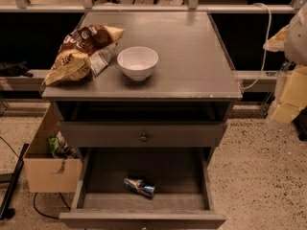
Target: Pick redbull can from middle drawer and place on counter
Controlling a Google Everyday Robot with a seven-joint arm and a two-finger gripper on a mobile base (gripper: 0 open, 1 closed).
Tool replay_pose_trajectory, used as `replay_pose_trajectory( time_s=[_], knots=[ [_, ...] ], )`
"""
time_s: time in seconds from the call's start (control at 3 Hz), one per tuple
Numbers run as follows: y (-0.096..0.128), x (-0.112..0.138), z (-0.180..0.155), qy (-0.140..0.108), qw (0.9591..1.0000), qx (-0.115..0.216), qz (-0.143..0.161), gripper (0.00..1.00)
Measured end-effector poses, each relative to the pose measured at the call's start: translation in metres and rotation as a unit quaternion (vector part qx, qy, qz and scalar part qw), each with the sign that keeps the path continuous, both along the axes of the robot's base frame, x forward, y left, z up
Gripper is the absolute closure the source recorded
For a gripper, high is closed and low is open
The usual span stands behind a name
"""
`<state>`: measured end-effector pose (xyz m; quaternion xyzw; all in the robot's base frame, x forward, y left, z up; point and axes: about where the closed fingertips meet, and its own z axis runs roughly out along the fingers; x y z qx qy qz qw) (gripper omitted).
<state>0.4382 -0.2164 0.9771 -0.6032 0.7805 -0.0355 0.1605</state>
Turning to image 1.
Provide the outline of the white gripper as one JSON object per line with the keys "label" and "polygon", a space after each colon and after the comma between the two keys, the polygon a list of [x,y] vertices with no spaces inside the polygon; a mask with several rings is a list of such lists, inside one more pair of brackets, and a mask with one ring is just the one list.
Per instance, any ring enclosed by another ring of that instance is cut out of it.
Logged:
{"label": "white gripper", "polygon": [[[288,61],[307,65],[307,3],[292,18],[289,26],[268,39],[263,49],[283,52]],[[277,79],[275,99],[270,106],[270,119],[278,124],[289,124],[307,106],[307,66],[282,72]]]}

